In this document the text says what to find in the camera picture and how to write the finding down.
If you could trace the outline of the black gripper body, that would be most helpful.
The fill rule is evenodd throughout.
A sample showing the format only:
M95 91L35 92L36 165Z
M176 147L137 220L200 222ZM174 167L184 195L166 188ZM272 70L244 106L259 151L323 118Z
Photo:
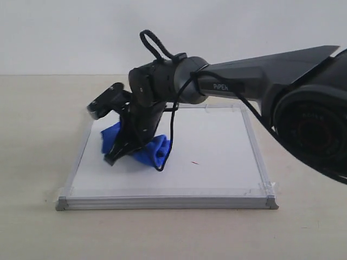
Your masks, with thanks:
M149 107L144 107L133 94L125 92L123 96L125 104L119 111L120 130L116 143L133 146L147 144L155 136L166 103L155 102Z

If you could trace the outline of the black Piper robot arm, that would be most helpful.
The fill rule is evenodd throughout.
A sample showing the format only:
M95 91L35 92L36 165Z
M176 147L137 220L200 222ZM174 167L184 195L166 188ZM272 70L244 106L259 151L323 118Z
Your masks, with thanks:
M105 161L146 151L172 103L196 105L210 96L238 99L264 129L305 165L346 183L346 52L323 45L245 60L210 64L179 54L133 68L131 90L114 84L107 108L120 131Z

